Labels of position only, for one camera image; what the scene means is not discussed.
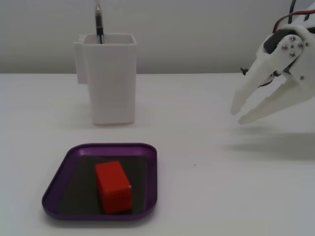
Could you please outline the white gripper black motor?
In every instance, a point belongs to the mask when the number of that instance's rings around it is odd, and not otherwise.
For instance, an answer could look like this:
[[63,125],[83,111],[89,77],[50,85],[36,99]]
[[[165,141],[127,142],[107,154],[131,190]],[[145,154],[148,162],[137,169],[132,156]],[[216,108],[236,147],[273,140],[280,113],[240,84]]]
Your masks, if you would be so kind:
[[236,89],[231,114],[240,112],[246,100],[274,72],[292,78],[281,84],[270,96],[239,119],[248,124],[315,96],[315,29],[286,25],[260,45],[256,60]]

